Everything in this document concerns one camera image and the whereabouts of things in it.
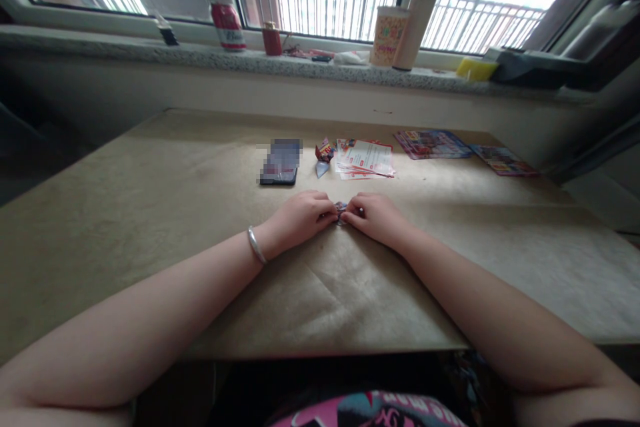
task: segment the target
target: hand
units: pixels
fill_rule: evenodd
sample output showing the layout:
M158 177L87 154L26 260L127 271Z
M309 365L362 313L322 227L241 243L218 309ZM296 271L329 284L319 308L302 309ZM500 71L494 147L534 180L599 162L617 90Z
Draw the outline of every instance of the hand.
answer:
M410 231L416 230L391 199L378 193L358 193L340 218L394 250L399 249Z
M338 211L329 196L317 190L297 193L264 224L253 229L267 260L271 260L338 220Z

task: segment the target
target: granite window sill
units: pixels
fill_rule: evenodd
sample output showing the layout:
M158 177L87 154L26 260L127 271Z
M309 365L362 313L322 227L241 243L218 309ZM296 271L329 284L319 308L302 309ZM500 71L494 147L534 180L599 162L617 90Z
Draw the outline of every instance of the granite window sill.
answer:
M592 94L569 89L545 91L507 87L490 82L467 82L450 71L415 68L411 72L400 72L369 66L338 66L333 62L320 63L292 57L267 57L262 51L228 53L220 47L192 43L168 47L160 40L21 25L0 26L0 49L337 80L467 95L515 97L576 105L588 105L594 98Z

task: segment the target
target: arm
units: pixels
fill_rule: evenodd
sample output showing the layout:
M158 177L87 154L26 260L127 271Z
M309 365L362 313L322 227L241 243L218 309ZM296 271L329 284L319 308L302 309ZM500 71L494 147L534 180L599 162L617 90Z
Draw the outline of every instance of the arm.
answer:
M363 216L357 215L359 209ZM640 420L640 388L591 342L519 290L412 226L391 200L359 193L342 219L409 262L517 393L522 424Z
M327 194L308 191L254 232L270 260L335 220ZM115 409L170 367L261 268L242 232L79 314L2 367L0 424L122 425Z

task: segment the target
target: soda can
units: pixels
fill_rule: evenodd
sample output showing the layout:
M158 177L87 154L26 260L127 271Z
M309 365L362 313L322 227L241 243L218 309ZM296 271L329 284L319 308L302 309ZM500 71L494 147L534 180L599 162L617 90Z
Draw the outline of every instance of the soda can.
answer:
M228 51L243 51L247 48L247 43L242 35L242 24L240 17L233 5L224 3L211 4L211 18L216 30L220 44Z

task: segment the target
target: bangle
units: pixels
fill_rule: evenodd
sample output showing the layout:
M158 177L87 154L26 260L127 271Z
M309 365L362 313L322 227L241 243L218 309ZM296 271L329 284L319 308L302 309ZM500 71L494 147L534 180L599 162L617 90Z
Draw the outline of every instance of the bangle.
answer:
M258 245L258 241L255 239L255 234L253 233L253 226L249 226L249 228L247 229L247 233L249 234L249 243L251 244L251 248L253 248L253 252L255 253L255 256L258 257L258 259L260 260L260 262L263 263L263 265L267 265L267 259L265 259L265 256L262 254L262 250L260 250L260 246Z

